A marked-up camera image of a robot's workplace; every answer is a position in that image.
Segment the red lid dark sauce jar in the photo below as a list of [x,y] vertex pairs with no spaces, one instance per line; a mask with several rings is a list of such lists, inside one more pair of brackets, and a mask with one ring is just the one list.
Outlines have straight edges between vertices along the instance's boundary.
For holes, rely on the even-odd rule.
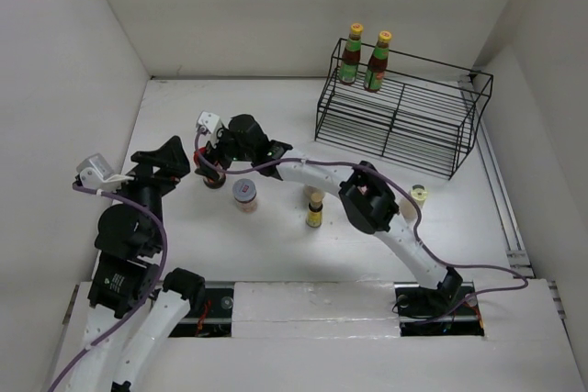
[[[218,172],[223,172],[224,170],[223,165],[217,161],[217,158],[212,153],[208,152],[206,147],[201,147],[195,150],[193,160],[196,168],[202,164],[209,167],[214,167]],[[223,187],[226,182],[226,174],[225,179],[222,181],[208,181],[203,178],[202,180],[206,187],[210,189],[219,189]]]

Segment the black cap spice shaker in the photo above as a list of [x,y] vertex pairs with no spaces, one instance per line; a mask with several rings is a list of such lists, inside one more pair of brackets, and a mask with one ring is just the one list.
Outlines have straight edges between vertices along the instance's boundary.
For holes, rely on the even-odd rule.
[[310,185],[304,186],[303,194],[310,202],[322,202],[325,198],[325,193],[321,189]]

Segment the small yellow label bottle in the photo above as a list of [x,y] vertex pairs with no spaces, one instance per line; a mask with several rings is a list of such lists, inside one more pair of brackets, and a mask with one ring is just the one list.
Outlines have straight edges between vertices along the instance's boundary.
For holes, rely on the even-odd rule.
[[308,205],[306,223],[309,227],[319,228],[322,225],[323,196],[313,193]]

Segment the green label sauce bottle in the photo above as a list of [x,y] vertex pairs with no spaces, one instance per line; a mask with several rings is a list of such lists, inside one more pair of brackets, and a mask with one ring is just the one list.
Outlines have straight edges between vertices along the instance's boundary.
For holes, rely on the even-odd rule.
[[360,23],[354,23],[350,26],[339,67],[339,80],[342,84],[350,85],[356,80],[357,69],[361,59],[361,37],[363,30],[363,25]]
[[377,44],[368,61],[364,76],[364,89],[370,93],[379,91],[383,84],[385,72],[388,67],[391,40],[392,34],[390,31],[380,31]]

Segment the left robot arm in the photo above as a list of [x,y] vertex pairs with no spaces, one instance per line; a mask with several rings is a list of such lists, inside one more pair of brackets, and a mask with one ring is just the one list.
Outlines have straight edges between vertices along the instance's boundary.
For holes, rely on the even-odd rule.
[[[80,352],[53,380],[68,391],[136,391],[172,330],[205,302],[205,280],[163,272],[168,239],[162,199],[190,171],[179,137],[137,151],[118,174],[99,153],[76,168],[73,190],[112,200],[97,222],[98,264]],[[160,256],[162,261],[152,263]]]

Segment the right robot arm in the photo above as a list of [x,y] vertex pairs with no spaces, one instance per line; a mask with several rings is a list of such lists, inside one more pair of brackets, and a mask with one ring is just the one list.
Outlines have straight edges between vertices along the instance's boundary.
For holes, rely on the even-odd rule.
[[241,114],[225,125],[204,111],[198,116],[197,135],[208,136],[195,147],[196,173],[214,184],[232,174],[235,162],[248,162],[249,173],[278,181],[314,187],[339,199],[349,223],[387,245],[405,264],[419,284],[417,296],[426,302],[422,315],[438,317],[458,302],[463,279],[456,269],[441,263],[417,239],[401,216],[396,196],[384,176],[369,162],[319,162],[291,145],[271,140],[256,120]]

